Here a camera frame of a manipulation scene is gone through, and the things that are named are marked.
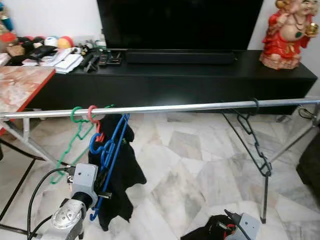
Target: green hanger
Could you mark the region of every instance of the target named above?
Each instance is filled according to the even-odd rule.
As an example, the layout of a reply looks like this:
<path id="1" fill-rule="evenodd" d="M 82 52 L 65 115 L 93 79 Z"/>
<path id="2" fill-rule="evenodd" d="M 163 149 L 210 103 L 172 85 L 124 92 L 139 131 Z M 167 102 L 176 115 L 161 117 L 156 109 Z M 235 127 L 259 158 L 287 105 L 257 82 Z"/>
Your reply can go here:
<path id="1" fill-rule="evenodd" d="M 105 108 L 112 108 L 114 106 L 114 104 L 111 104 L 109 106 L 106 106 Z M 60 159 L 59 161 L 57 162 L 56 164 L 56 168 L 60 168 L 61 166 L 61 163 L 63 162 L 63 160 L 65 159 L 66 155 L 70 152 L 71 148 L 72 148 L 72 144 L 74 143 L 74 141 L 76 139 L 80 139 L 80 140 L 83 140 L 89 133 L 90 131 L 92 130 L 92 128 L 94 127 L 94 124 L 92 122 L 90 122 L 90 120 L 84 120 L 83 118 L 79 119 L 79 120 L 75 120 L 75 111 L 79 110 L 79 109 L 82 109 L 82 107 L 80 106 L 77 106 L 75 107 L 72 112 L 71 112 L 71 115 L 70 115 L 70 119 L 72 122 L 74 122 L 75 124 L 78 124 L 78 131 L 76 132 L 76 134 L 73 136 L 73 138 L 71 139 L 71 141 L 69 142 L 68 144 L 68 147 L 67 147 L 67 150 L 64 151 L 61 156 L 60 156 Z M 82 131 L 82 126 L 84 123 L 90 123 L 91 126 L 90 128 L 84 133 L 83 136 L 80 136 L 80 133 Z M 70 164 L 72 166 L 74 166 L 78 161 L 79 159 L 81 159 L 83 157 L 83 155 L 89 150 L 89 146 Z M 52 176 L 51 179 L 50 179 L 50 183 L 51 184 L 57 184 L 61 179 L 62 177 L 65 175 L 65 172 L 62 172 L 62 171 L 58 171 L 58 174 L 59 176 L 57 177 L 54 177 Z"/>

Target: black tv cabinet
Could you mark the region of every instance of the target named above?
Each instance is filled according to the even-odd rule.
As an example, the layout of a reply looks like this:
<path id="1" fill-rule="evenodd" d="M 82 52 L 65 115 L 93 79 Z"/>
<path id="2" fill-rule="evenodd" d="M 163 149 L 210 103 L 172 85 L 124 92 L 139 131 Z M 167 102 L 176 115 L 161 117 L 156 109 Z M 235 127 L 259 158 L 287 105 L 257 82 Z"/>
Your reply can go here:
<path id="1" fill-rule="evenodd" d="M 28 108 L 45 110 L 138 107 L 304 98 L 317 77 L 303 64 L 273 70 L 259 62 L 260 51 L 236 51 L 229 65 L 127 64 L 83 73 L 55 74 Z M 261 108 L 263 114 L 290 115 L 294 107 Z"/>

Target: white wall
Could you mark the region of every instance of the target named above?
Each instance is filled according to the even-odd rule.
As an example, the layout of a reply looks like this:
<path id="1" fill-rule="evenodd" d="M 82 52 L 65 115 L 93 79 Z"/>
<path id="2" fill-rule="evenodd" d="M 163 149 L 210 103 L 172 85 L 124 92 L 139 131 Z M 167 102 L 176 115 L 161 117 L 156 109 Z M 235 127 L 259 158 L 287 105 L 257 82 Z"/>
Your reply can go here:
<path id="1" fill-rule="evenodd" d="M 251 41 L 249 43 L 249 50 L 261 50 L 264 45 L 262 40 L 265 37 L 268 28 L 269 17 L 277 11 L 275 6 L 276 0 L 264 0 L 259 18 L 256 22 Z M 320 13 L 313 19 L 314 22 L 320 23 Z M 302 49 L 302 63 L 307 66 L 315 75 L 320 78 L 320 36 L 313 38 L 307 49 Z M 307 94 L 308 97 L 320 97 L 320 80 L 314 84 L 313 88 Z"/>
<path id="2" fill-rule="evenodd" d="M 260 50 L 268 18 L 277 11 L 276 0 L 264 0 L 248 49 Z M 9 8 L 19 36 L 93 36 L 99 38 L 101 20 L 96 0 L 2 0 Z M 320 14 L 315 17 L 320 23 Z M 320 77 L 320 36 L 302 51 L 302 62 Z M 320 96 L 320 81 L 308 96 Z"/>
<path id="3" fill-rule="evenodd" d="M 101 20 L 96 0 L 2 0 L 18 36 L 94 36 Z"/>

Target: television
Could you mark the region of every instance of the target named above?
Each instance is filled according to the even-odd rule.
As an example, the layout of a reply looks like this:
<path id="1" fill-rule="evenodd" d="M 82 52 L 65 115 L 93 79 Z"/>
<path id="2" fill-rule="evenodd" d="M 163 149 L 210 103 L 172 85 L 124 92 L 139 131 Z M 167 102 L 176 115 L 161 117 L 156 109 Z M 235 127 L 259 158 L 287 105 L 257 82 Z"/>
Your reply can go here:
<path id="1" fill-rule="evenodd" d="M 97 0 L 109 49 L 246 50 L 263 0 Z"/>

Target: white tile floor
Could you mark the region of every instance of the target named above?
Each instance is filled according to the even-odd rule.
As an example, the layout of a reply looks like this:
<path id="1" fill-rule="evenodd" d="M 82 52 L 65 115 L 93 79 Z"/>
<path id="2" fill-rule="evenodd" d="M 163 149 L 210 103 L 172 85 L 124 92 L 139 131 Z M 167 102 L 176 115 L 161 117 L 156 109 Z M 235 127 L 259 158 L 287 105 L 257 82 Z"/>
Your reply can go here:
<path id="1" fill-rule="evenodd" d="M 211 113 L 133 114 L 129 124 L 135 131 L 132 146 L 147 183 L 126 191 L 134 206 L 130 223 L 116 217 L 111 221 L 109 231 L 103 232 L 98 219 L 91 222 L 87 217 L 85 240 L 177 240 L 202 227 L 211 215 L 223 214 L 224 209 L 246 212 L 259 219 L 262 177 L 223 116 Z M 272 115 L 252 118 L 261 149 L 268 157 L 301 125 L 294 120 L 276 123 L 276 117 Z M 237 130 L 252 149 L 252 139 L 239 127 Z M 41 121 L 31 134 L 59 159 L 76 131 L 77 126 L 68 118 L 51 118 Z M 76 141 L 65 161 L 72 162 L 88 146 L 89 139 L 90 136 L 84 141 Z M 22 146 L 17 141 L 13 144 Z M 320 239 L 320 208 L 295 170 L 307 144 L 304 140 L 273 164 L 267 224 L 261 226 L 257 240 Z M 5 146 L 2 148 L 0 209 L 30 163 L 30 159 L 19 153 Z M 81 161 L 87 161 L 87 155 Z M 1 223 L 26 228 L 31 194 L 41 177 L 52 168 L 41 161 L 33 166 Z M 69 196 L 65 178 L 56 185 L 45 181 L 33 204 L 32 228 Z M 43 233 L 45 229 L 46 225 L 39 232 Z M 0 230 L 0 239 L 25 240 L 26 237 Z"/>

